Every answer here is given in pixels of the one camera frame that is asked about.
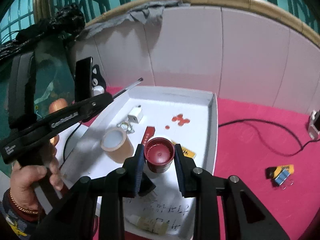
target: gray cloth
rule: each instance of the gray cloth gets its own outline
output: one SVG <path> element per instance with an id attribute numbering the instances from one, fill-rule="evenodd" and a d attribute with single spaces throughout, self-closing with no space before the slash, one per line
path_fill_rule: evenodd
<path id="1" fill-rule="evenodd" d="M 114 27 L 123 23 L 125 20 L 129 20 L 131 22 L 141 22 L 142 24 L 151 23 L 154 25 L 161 25 L 164 8 L 180 6 L 190 6 L 190 4 L 183 3 L 181 0 L 161 0 L 147 2 L 134 7 L 127 11 L 127 13 L 114 17 L 106 22 L 95 23 L 85 27 L 79 34 L 77 40 L 80 41 L 88 39 L 106 28 Z"/>

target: small bottle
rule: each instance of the small bottle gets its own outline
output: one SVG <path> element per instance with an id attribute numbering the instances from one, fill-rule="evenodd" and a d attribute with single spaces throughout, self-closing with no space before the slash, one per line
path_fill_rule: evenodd
<path id="1" fill-rule="evenodd" d="M 158 235 L 164 235 L 167 232 L 168 224 L 165 222 L 136 215 L 126 216 L 125 218 L 142 230 L 150 231 Z"/>

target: gold bracelet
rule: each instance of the gold bracelet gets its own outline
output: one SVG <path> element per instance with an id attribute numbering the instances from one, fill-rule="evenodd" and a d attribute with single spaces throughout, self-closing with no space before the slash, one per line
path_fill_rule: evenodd
<path id="1" fill-rule="evenodd" d="M 11 190 L 10 190 L 10 198 L 11 198 L 12 202 L 14 203 L 14 205 L 15 205 L 20 211 L 25 212 L 25 213 L 27 213 L 27 214 L 31 214 L 31 215 L 37 215 L 37 214 L 39 214 L 38 211 L 31 211 L 31 210 L 24 209 L 24 208 L 20 207 L 20 206 L 14 201 L 14 199 L 13 199 L 13 197 L 12 197 L 12 195 L 11 195 Z"/>

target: blue metal piece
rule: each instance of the blue metal piece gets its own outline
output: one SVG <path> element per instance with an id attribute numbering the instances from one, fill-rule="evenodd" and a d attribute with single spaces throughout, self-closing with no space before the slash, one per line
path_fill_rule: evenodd
<path id="1" fill-rule="evenodd" d="M 289 171 L 282 169 L 279 175 L 275 178 L 275 182 L 280 186 L 289 177 L 289 175 Z"/>

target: black phone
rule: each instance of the black phone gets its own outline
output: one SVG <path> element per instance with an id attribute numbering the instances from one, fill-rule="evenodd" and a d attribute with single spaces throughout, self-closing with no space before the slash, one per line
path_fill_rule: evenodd
<path id="1" fill-rule="evenodd" d="M 92 95 L 92 65 L 92 57 L 76 62 L 75 102 L 86 100 Z"/>

